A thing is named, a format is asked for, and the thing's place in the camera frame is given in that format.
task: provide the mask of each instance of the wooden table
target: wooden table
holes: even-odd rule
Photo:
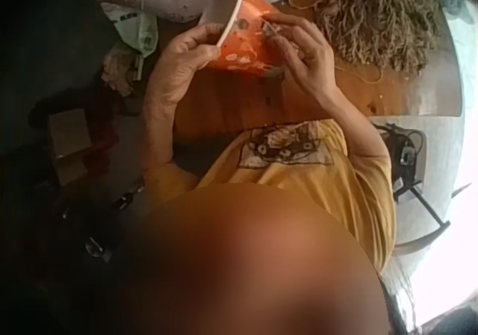
[[[294,0],[307,5],[315,0]],[[276,4],[285,13],[312,20],[311,10],[296,10],[286,1]],[[366,84],[353,73],[336,70],[336,80],[347,98],[367,116],[460,116],[462,90],[458,62],[450,31],[442,23],[438,48],[429,55],[429,65],[418,76],[385,70],[378,84]],[[160,21],[160,44],[194,26]],[[347,66],[367,80],[379,72],[372,66]],[[327,114],[315,100],[292,83],[260,79],[236,72],[213,69],[199,71],[180,102],[176,114],[175,139],[191,143],[234,131],[265,125],[324,119]]]

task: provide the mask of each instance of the wire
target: wire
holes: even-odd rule
[[[410,142],[412,145],[414,145],[413,140],[410,138],[411,135],[417,134],[420,136],[420,147],[417,150],[417,155],[420,154],[421,149],[423,148],[423,144],[425,143],[425,139],[423,138],[423,134],[420,131],[413,130],[412,132],[409,132],[406,136],[409,138]]]

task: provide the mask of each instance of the floor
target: floor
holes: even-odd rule
[[[435,182],[440,186],[426,187],[424,192],[430,201],[440,207],[437,210],[441,210],[444,218],[451,221],[451,226],[425,252],[412,256],[412,259],[400,259],[400,262],[406,264],[411,271],[407,284],[411,292],[404,289],[400,291],[400,298],[409,315],[410,326],[413,323],[412,314],[415,315],[414,323],[422,325],[462,303],[478,289],[478,262],[476,262],[478,249],[476,236],[478,230],[478,7],[467,3],[467,9],[468,15],[474,18],[472,24],[447,15],[462,75],[463,116],[456,120],[443,119],[427,122],[428,126],[436,124],[437,132],[442,133],[447,140],[444,146],[450,149],[443,148],[443,141],[436,140],[440,143],[440,149],[436,150],[444,152],[446,156],[443,160],[434,163],[433,156],[430,155],[431,160],[427,160],[426,179],[430,181],[429,185]],[[435,138],[436,132],[427,134],[429,135]],[[456,137],[454,144],[450,142],[452,136]],[[463,141],[460,156],[461,139]],[[451,160],[449,156],[455,153],[460,157]],[[450,187],[457,190],[469,183],[472,183],[471,186],[453,200],[446,198],[445,191],[448,191]],[[445,195],[445,198],[440,202],[438,195]],[[403,214],[400,214],[401,211],[399,208],[399,216],[403,217]],[[414,216],[418,215],[418,209],[413,211]],[[428,228],[428,225],[424,223],[414,225],[410,220],[407,223],[403,224],[399,231],[403,232],[409,227]]]
[[[75,13],[78,10],[82,10],[82,17],[80,13]],[[46,20],[46,15],[49,16],[48,22],[42,25],[38,21]],[[476,243],[471,244],[473,237],[470,234],[477,229],[477,220],[472,217],[471,211],[472,207],[476,209],[477,206],[476,184],[451,201],[451,194],[457,187],[477,180],[478,154],[472,142],[472,138],[476,140],[478,136],[477,108],[474,107],[477,90],[477,28],[476,24],[466,28],[456,20],[449,23],[462,68],[464,116],[373,118],[377,123],[395,122],[404,128],[425,132],[427,153],[423,195],[443,219],[452,222],[450,230],[431,249],[393,259],[387,269],[389,283],[397,291],[401,290],[400,294],[404,294],[404,284],[411,287],[415,294],[417,323],[425,322],[452,307],[473,285],[476,286],[474,280],[478,279],[476,262],[472,261],[476,255],[470,254],[478,248]],[[0,154],[34,141],[37,135],[25,122],[34,103],[64,88],[87,83],[101,68],[102,56],[117,40],[117,35],[99,6],[91,0],[52,0],[37,8],[27,24],[28,39],[20,39],[19,45],[13,48],[17,55],[15,62],[10,65],[11,75],[20,70],[19,75],[22,77],[7,75],[7,83],[1,85],[0,94],[8,97],[1,98],[0,104]],[[115,120],[115,127],[120,142],[111,151],[111,173],[100,185],[102,194],[110,200],[118,198],[140,176],[140,120],[121,116]],[[144,195],[140,195],[128,211],[140,215],[148,210]],[[398,242],[415,239],[436,228],[435,221],[415,199],[399,204],[397,215]],[[444,272],[443,266],[438,268],[437,259],[453,272]],[[445,280],[437,275],[449,275],[455,280]],[[468,285],[466,289],[457,287],[464,283]],[[443,291],[442,284],[447,284],[445,289],[448,298],[438,306],[435,292],[437,289]]]

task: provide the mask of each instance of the finger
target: finger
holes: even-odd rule
[[[322,32],[317,28],[317,26],[309,22],[306,18],[302,18],[301,16],[293,16],[290,14],[283,14],[283,13],[269,13],[269,14],[264,14],[264,19],[278,23],[278,24],[284,24],[284,25],[292,25],[292,26],[297,26],[301,27],[304,31],[306,31],[312,38],[314,38],[318,43],[321,44],[326,44],[328,45],[329,43],[327,42],[327,39],[324,37]]]
[[[303,55],[301,59],[303,59],[304,62],[309,66],[312,66],[312,64],[316,61],[316,50],[318,48],[322,48],[322,45],[317,43],[317,41],[312,38],[307,32],[305,32],[301,27],[294,26],[291,28],[285,28],[282,29],[279,33],[285,39],[297,44]]]
[[[194,49],[201,44],[215,44],[224,30],[224,25],[208,23],[197,25],[175,37],[171,44],[174,46],[186,46],[187,49]]]
[[[297,51],[292,46],[291,42],[280,35],[271,37],[270,41],[280,51],[285,65],[289,68],[295,78],[298,77],[298,75],[303,75],[303,73],[306,72],[307,67],[300,60],[299,55],[297,55]]]
[[[221,54],[221,49],[217,46],[201,44],[197,48],[184,53],[184,63],[192,70],[202,69],[212,60],[217,59]]]

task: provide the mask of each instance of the red object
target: red object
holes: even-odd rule
[[[90,122],[88,128],[93,146],[91,152],[83,156],[83,164],[88,170],[88,174],[97,178],[109,172],[108,150],[120,139],[111,122]]]

